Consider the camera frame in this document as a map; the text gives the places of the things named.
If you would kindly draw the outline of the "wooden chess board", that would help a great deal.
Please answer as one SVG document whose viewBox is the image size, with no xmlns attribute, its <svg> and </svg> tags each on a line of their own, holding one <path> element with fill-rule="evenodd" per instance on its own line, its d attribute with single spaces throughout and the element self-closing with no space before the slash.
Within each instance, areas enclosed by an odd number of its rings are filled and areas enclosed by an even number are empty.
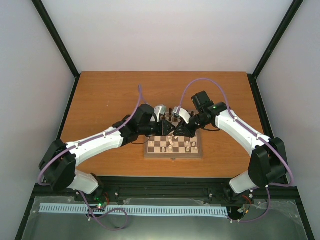
<svg viewBox="0 0 320 240">
<path fill-rule="evenodd" d="M 172 152 L 168 151 L 169 137 L 173 137 L 174 146 Z M 174 136 L 151 136 L 147 137 L 144 144 L 144 156 L 146 158 L 166 158 L 166 159 L 200 159 L 203 156 L 203 146 L 201 132 L 196 131 L 194 137 Z M 185 151 L 185 142 L 190 143 L 190 152 Z M 197 142 L 198 153 L 191 152 L 191 142 Z M 166 152 L 162 152 L 162 147 L 166 148 Z"/>
</svg>

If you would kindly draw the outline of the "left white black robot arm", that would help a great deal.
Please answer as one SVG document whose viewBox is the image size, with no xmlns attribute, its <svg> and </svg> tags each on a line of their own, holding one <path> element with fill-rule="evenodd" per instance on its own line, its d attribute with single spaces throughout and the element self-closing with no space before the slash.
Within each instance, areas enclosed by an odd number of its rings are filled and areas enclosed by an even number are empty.
<svg viewBox="0 0 320 240">
<path fill-rule="evenodd" d="M 103 152 L 133 143 L 139 136 L 168 136 L 176 127 L 161 118 L 165 111 L 164 105 L 142 104 L 98 134 L 67 143 L 61 139 L 53 141 L 39 164 L 39 184 L 50 186 L 54 192 L 73 189 L 85 193 L 92 201 L 101 200 L 104 188 L 97 177 L 77 170 L 77 166 Z"/>
</svg>

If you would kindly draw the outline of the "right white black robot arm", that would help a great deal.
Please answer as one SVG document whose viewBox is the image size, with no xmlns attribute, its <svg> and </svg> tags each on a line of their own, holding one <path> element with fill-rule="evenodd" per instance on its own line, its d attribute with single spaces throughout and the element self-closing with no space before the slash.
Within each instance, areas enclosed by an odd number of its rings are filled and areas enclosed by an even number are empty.
<svg viewBox="0 0 320 240">
<path fill-rule="evenodd" d="M 235 202 L 240 195 L 255 188 L 268 187 L 288 173 L 288 161 L 284 142 L 270 138 L 244 122 L 226 103 L 214 103 L 205 91 L 191 98 L 197 114 L 190 115 L 185 109 L 176 106 L 172 113 L 181 121 L 174 136 L 195 136 L 198 129 L 212 125 L 224 131 L 238 142 L 250 156 L 247 171 L 232 178 L 223 188 L 227 202 Z"/>
</svg>

